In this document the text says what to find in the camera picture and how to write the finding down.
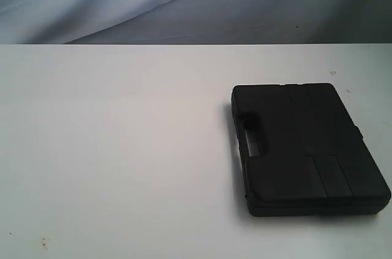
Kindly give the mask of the white backdrop cloth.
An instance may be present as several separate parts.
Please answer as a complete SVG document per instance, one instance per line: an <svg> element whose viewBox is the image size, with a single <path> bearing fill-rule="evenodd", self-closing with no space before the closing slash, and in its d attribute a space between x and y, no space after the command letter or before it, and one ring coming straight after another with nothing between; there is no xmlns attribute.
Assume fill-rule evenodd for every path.
<svg viewBox="0 0 392 259"><path fill-rule="evenodd" d="M391 0L1 0L1 42L389 43Z"/></svg>

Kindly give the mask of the black plastic carry case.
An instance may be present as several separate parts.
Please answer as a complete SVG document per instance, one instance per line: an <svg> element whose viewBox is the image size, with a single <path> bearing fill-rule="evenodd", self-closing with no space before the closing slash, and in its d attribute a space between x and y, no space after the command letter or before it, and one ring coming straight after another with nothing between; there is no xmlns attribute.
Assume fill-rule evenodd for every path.
<svg viewBox="0 0 392 259"><path fill-rule="evenodd" d="M332 84L238 85L231 106L253 216L370 215L391 200Z"/></svg>

